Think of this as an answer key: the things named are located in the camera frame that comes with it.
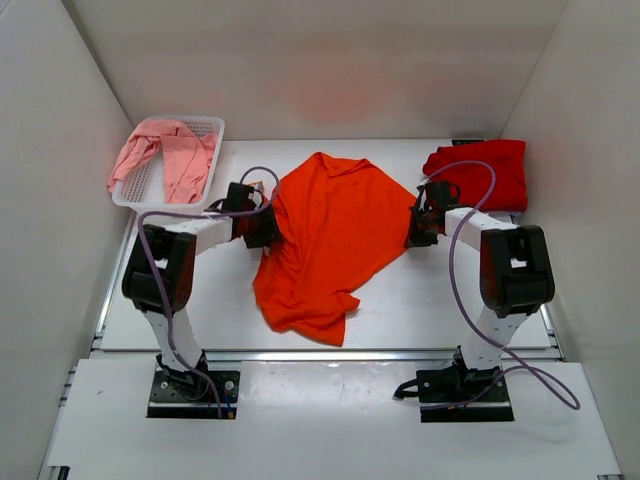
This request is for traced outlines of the orange t shirt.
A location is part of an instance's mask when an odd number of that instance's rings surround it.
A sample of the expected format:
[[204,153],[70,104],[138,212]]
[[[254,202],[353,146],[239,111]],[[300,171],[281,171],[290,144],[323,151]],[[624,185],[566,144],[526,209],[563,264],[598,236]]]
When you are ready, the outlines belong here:
[[282,178],[273,207],[283,239],[253,281],[268,326],[342,346],[353,293],[404,253],[414,202],[366,159],[316,152]]

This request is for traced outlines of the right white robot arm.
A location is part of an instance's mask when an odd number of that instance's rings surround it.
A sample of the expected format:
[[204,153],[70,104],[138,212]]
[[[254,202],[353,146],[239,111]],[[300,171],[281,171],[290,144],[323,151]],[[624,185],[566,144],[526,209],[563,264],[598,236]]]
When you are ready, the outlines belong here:
[[[459,202],[460,189],[426,182],[410,208],[408,248],[428,247],[450,238],[449,274],[454,299],[472,334],[457,347],[452,365],[438,371],[432,385],[471,400],[503,375],[502,356],[519,327],[555,293],[546,240],[537,226],[519,227]],[[473,320],[461,305],[455,280],[455,247],[463,243],[479,254],[479,291],[483,308]]]

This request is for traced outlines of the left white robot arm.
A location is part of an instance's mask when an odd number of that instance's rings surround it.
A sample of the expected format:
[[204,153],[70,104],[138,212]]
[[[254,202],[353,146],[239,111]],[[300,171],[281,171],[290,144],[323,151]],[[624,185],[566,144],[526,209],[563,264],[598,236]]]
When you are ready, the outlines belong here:
[[160,348],[158,366],[166,382],[195,399],[217,391],[186,310],[196,257],[236,239],[242,239],[249,249],[267,248],[281,234],[271,200],[260,183],[231,183],[226,197],[199,215],[165,215],[175,222],[168,226],[144,222],[138,228],[122,293],[152,328]]

